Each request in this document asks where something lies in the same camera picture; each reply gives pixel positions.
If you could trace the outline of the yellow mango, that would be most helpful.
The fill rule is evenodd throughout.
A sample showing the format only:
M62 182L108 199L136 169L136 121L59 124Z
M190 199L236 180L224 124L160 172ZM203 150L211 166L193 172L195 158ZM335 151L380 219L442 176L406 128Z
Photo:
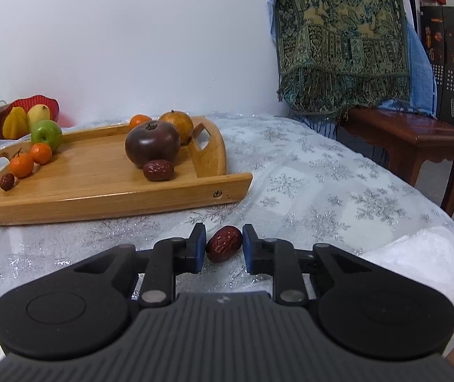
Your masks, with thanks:
M32 131L37 123L51 119L52 113L47 105L42 103L34 105L27 113L29 131Z

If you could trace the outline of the green patterned fringed blanket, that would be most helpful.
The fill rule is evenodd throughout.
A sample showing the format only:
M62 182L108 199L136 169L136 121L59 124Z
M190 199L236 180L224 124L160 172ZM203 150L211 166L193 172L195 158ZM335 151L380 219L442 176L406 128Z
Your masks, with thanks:
M273 0L279 98L295 115L409 100L402 0Z

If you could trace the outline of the dark purple round fruit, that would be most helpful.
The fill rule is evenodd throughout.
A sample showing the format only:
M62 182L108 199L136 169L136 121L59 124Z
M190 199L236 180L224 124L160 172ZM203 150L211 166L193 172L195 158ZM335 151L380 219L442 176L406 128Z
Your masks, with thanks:
M126 156L137 167L164 159L174 161L181 148L181 137L171 123L147 121L130 130L125 139Z

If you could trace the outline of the small tangerine far right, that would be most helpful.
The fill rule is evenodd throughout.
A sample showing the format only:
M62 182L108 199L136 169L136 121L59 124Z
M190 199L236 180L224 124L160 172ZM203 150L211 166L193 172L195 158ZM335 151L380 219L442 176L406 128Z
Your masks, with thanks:
M152 120L151 117L143 115L143 114L137 114L134 115L129 122L129 128L134 129L137 126L141 125L142 123L150 122Z

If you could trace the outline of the small orange tangerine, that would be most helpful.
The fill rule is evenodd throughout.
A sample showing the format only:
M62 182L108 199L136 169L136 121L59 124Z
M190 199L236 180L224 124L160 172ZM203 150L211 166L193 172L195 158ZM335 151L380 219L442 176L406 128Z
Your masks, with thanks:
M35 143L29 153L33 162L40 166L46 165L53 157L53 150L46 143Z

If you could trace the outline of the green apple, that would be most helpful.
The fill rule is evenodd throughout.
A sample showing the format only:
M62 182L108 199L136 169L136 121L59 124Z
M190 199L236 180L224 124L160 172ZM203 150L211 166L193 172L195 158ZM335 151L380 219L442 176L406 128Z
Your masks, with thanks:
M42 120L34 124L31 129L31 142L44 143L55 153L62 142L62 129L53 120Z

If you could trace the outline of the blue cloth under blanket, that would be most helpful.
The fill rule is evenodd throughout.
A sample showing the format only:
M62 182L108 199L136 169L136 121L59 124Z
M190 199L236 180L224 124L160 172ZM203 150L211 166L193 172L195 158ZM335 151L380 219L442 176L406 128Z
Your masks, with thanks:
M407 22L408 67L410 76L409 100L388 99L378 108L405 111L432 118L437 115L437 85L432 66L411 23Z

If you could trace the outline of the red wooden side table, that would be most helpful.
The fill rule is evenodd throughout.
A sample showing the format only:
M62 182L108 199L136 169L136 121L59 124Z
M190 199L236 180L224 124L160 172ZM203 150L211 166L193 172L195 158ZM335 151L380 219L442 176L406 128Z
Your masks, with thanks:
M432 117L394 110L353 108L340 121L350 135L388 152L388 170L414 186L426 161L452 163L440 208L454 213L454 126Z

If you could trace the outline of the golden brown pomegranate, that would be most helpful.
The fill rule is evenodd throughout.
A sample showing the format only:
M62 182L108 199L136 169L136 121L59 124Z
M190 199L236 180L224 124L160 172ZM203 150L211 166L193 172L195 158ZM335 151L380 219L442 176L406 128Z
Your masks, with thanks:
M171 123L177 129L180 138L181 144L187 145L193 135L193 120L189 115L183 111L171 110L164 113L159 117L160 121Z

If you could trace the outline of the yellow starfruit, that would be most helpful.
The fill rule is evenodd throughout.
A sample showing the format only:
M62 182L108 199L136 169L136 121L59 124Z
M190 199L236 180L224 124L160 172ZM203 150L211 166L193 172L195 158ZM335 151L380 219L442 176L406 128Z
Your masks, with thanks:
M27 135L29 132L27 113L22 107L13 107L4 119L4 139L16 140Z

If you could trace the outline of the wooden serving tray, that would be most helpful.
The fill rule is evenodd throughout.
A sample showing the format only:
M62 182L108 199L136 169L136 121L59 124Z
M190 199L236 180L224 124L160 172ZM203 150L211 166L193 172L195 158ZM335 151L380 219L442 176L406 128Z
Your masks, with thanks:
M0 226L65 223L140 216L239 202L251 173L228 173L216 125L194 117L193 138L182 147L175 176L147 180L124 151L128 126L118 124L64 134L58 153L9 191L0 187ZM29 141L0 149L0 159L27 152ZM4 174L0 170L0 179Z

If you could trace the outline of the white snowflake tablecloth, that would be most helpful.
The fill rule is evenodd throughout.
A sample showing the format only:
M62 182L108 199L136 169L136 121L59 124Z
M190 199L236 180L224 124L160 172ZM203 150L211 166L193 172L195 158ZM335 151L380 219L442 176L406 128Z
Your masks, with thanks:
M0 296L118 244L140 249L194 224L209 233L252 224L259 236L362 256L454 221L418 190L339 142L284 117L216 114L232 173L253 181L240 203L85 223L0 227ZM3 351L0 348L0 359Z

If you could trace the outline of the red jujube date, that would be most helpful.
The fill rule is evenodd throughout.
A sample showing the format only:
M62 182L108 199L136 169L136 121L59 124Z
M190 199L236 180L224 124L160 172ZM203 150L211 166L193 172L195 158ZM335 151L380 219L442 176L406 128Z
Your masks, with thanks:
M147 162L142 168L145 178L151 182L163 182L174 177L174 164L165 159Z
M205 252L211 262L222 263L233 257L242 244L242 232L236 227L225 226L210 238Z

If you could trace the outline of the small dark jujube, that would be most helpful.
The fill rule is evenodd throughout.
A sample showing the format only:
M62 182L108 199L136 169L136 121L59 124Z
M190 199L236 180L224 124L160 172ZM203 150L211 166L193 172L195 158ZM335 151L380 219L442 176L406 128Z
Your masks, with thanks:
M10 191L16 182L16 177L12 173L5 173L0 179L0 188L3 191Z

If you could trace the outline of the red fruit basket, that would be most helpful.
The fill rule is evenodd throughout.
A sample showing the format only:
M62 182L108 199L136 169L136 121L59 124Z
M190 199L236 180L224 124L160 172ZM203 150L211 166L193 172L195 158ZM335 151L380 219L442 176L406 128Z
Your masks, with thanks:
M31 127L41 120L57 122L59 114L59 103L50 97L35 95L17 99L0 113L0 139L20 139L28 135Z

